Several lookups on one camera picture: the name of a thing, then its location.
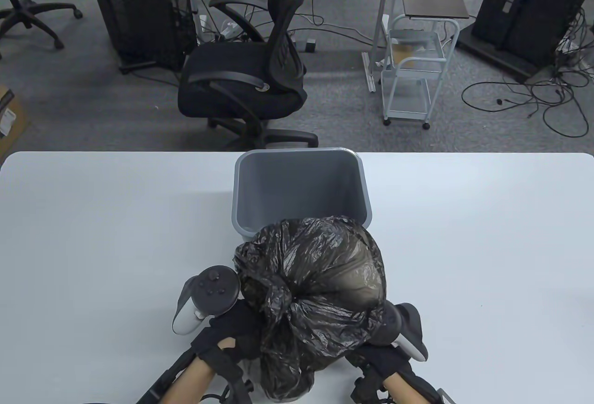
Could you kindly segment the person's right hand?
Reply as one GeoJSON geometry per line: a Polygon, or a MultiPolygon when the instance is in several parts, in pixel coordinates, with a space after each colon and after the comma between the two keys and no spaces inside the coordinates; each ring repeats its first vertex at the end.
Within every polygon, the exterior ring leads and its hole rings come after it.
{"type": "Polygon", "coordinates": [[[374,346],[366,343],[346,355],[346,359],[356,367],[371,366],[382,380],[394,373],[405,376],[413,374],[410,357],[400,347],[392,345],[374,346]]]}

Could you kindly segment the person's left hand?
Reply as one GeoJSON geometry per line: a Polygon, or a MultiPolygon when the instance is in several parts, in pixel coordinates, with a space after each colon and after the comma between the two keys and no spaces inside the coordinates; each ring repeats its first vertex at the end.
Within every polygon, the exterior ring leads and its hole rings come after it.
{"type": "Polygon", "coordinates": [[[229,311],[210,319],[191,343],[192,350],[200,359],[216,348],[235,363],[258,359],[262,324],[261,313],[246,300],[238,300],[229,311]]]}

